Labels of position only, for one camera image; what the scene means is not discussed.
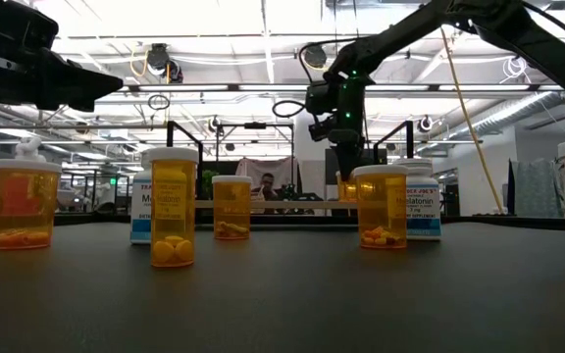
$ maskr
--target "ceiling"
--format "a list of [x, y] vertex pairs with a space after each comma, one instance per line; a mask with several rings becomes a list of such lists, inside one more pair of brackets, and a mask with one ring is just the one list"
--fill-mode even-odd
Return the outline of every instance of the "ceiling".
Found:
[[[163, 83], [157, 76], [144, 71], [145, 53], [152, 43], [166, 43], [173, 59], [179, 63], [185, 84], [262, 83], [307, 84], [308, 78], [299, 62], [294, 59], [297, 50], [308, 42], [337, 38], [353, 38], [385, 30], [415, 9], [417, 1], [360, 1], [356, 11], [351, 1], [339, 1], [334, 11], [333, 0], [19, 0], [58, 22], [59, 36], [52, 49], [66, 59], [83, 64], [87, 69], [119, 76], [125, 84]], [[546, 1], [535, 1], [545, 6]], [[565, 23], [565, 11], [551, 11]], [[565, 41], [565, 32], [541, 17], [534, 20]], [[520, 61], [512, 61], [513, 54], [498, 49], [479, 37], [446, 28], [452, 44], [452, 55], [461, 83], [512, 84], [553, 83], [544, 75]], [[325, 47], [329, 60], [334, 59], [340, 47]], [[409, 59], [403, 54], [410, 53]], [[312, 71], [313, 78], [321, 72]], [[451, 84], [452, 76], [443, 51], [439, 30], [425, 36], [399, 55], [386, 59], [372, 74], [377, 83], [384, 84]], [[150, 94], [138, 97], [115, 93], [97, 102], [92, 114], [76, 112], [63, 107], [54, 112], [40, 112], [32, 107], [4, 107], [4, 113], [22, 115], [14, 124], [31, 126], [47, 124], [74, 125], [81, 122], [100, 125], [161, 124], [177, 121], [196, 138], [214, 140], [208, 124], [217, 117], [225, 124], [246, 122], [288, 123], [272, 114], [272, 105], [279, 99], [298, 98], [301, 94], [287, 95], [245, 94], [241, 92], [185, 92], [166, 96], [171, 106], [165, 111], [154, 111], [147, 104]], [[500, 103], [505, 98], [489, 94], [470, 94], [467, 108], [471, 116]], [[443, 132], [447, 126], [463, 122], [456, 96], [442, 94], [419, 97], [407, 92], [388, 97], [373, 96], [366, 101], [369, 134], [380, 138], [403, 120], [429, 116], [443, 120], [431, 136]], [[59, 138], [73, 140], [112, 139], [97, 135], [97, 130], [82, 135], [74, 130], [60, 131]], [[130, 129], [122, 139], [164, 140], [163, 129]], [[279, 156], [290, 153], [288, 136], [275, 129], [244, 130], [238, 128], [227, 136], [228, 141], [261, 139], [268, 145], [238, 144], [224, 156]], [[75, 150], [71, 146], [62, 146]], [[104, 152], [123, 155], [121, 147]]]

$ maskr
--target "overhead duct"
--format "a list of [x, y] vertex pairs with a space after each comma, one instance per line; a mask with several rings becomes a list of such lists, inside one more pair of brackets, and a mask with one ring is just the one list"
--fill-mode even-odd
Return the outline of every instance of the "overhead duct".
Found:
[[[565, 104], [562, 93], [534, 93], [519, 100], [505, 101], [497, 104], [472, 118], [471, 122], [477, 135], [481, 137], [561, 104]], [[449, 139], [463, 139], [465, 137], [470, 137], [470, 131], [466, 123], [458, 126], [455, 132], [448, 136]], [[430, 151], [433, 148], [437, 148], [437, 145], [429, 144], [418, 151]]]

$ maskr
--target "ceiling light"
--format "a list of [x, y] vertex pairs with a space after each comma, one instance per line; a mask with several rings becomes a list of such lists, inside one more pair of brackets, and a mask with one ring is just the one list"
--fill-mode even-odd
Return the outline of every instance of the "ceiling light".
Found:
[[109, 157], [104, 156], [104, 155], [99, 154], [99, 153], [76, 152], [76, 154], [79, 155], [80, 157], [88, 158], [88, 159], [92, 159], [92, 160], [97, 160], [97, 161], [102, 161], [102, 160], [107, 160], [107, 159], [109, 159]]
[[427, 84], [374, 84], [365, 87], [366, 91], [424, 91], [428, 89]]
[[46, 145], [84, 144], [84, 141], [42, 141]]
[[[515, 90], [527, 90], [529, 86], [527, 84], [460, 84], [459, 89], [463, 91], [515, 91]], [[439, 90], [452, 91], [457, 90], [454, 85], [441, 85]]]
[[564, 90], [564, 88], [562, 88], [560, 85], [557, 84], [543, 84], [541, 85], [538, 90], [555, 90], [555, 91], [560, 91], [560, 90]]
[[62, 147], [58, 147], [58, 146], [46, 145], [45, 147], [49, 148], [52, 151], [56, 151], [56, 152], [60, 152], [60, 153], [67, 153], [67, 154], [71, 153], [70, 151], [68, 151], [68, 150], [66, 150]]
[[136, 87], [144, 92], [201, 92], [201, 91], [226, 91], [228, 86], [225, 84], [146, 84]]
[[16, 128], [0, 128], [0, 133], [15, 136], [15, 137], [20, 137], [20, 138], [36, 136], [35, 133], [23, 129], [16, 129]]
[[306, 91], [306, 84], [242, 84], [239, 86], [241, 91]]

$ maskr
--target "dark tabletop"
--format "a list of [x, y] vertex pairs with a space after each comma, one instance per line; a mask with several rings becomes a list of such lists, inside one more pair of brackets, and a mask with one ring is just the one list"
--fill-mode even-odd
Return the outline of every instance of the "dark tabletop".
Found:
[[565, 353], [565, 231], [443, 230], [404, 251], [201, 231], [194, 266], [159, 271], [128, 225], [57, 227], [0, 251], [0, 352]]

